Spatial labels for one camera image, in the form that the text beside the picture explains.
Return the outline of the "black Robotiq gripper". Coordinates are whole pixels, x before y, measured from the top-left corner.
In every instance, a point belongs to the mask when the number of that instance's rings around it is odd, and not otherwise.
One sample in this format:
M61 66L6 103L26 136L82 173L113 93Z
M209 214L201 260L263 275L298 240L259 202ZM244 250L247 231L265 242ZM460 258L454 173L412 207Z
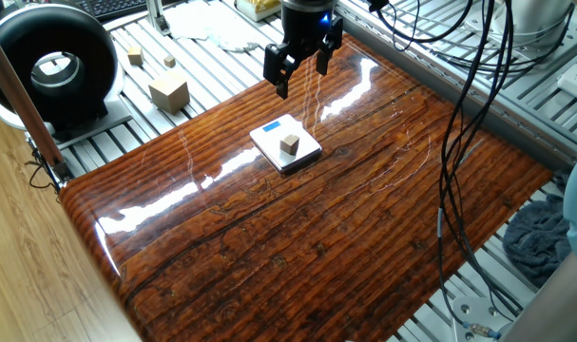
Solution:
M317 72L322 76L327 74L334 51L342 45L343 19L337 17L332 21L337 3L334 0L280 2L284 38L282 44L270 44L265 48L263 77L286 100L289 80L300 65L296 55L313 54L318 42Z

